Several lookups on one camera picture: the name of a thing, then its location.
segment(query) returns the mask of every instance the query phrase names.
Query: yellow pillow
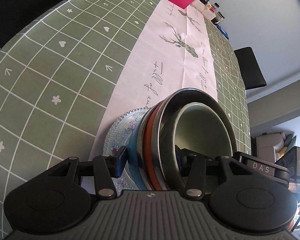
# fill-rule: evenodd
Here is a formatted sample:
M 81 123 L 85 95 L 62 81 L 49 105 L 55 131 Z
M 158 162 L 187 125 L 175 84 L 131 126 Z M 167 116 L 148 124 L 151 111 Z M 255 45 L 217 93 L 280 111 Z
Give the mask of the yellow pillow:
M 287 149 L 288 149 L 288 147 L 283 147 L 283 148 L 278 152 L 280 158 L 285 154 L 285 152 L 286 152 Z

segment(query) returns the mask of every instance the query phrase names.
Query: red bottle label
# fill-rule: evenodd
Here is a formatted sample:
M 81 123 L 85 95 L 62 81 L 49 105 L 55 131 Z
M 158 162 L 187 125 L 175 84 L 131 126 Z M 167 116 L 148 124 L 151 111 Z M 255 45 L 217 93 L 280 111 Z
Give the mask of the red bottle label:
M 215 8 L 213 8 L 212 6 L 211 6 L 211 8 L 209 9 L 210 11 L 212 11 L 213 13 L 215 13 L 217 10 L 215 9 Z

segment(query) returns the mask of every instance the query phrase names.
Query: metal screw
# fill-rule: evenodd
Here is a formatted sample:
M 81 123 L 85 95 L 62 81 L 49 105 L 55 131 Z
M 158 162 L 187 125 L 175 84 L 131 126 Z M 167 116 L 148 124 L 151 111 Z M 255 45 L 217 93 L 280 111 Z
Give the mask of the metal screw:
M 114 191 L 110 188 L 103 188 L 101 190 L 99 190 L 99 195 L 103 196 L 103 197 L 111 197 L 114 194 Z
M 188 189 L 186 193 L 190 197 L 200 197 L 202 195 L 202 191 L 197 188 Z

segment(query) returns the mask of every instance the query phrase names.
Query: green pillow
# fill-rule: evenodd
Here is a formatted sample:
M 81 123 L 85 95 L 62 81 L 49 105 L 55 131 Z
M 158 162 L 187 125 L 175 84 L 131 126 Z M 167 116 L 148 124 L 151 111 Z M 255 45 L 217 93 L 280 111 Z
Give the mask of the green pillow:
M 297 140 L 297 136 L 295 135 L 292 138 L 291 142 L 289 143 L 288 148 L 286 149 L 285 153 L 287 153 L 288 151 L 290 151 L 293 146 L 296 146 L 296 140 Z

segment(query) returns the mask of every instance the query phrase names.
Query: green tablecloth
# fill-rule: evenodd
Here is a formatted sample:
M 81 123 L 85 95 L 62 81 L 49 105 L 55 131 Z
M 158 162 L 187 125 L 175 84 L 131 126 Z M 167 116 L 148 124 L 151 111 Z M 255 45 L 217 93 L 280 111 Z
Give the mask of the green tablecloth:
M 11 190 L 64 158 L 88 159 L 124 64 L 159 1 L 69 0 L 0 51 L 0 237 L 11 231 L 2 215 Z M 236 57 L 219 30 L 208 20 L 206 26 L 219 104 L 238 149 L 250 153 Z

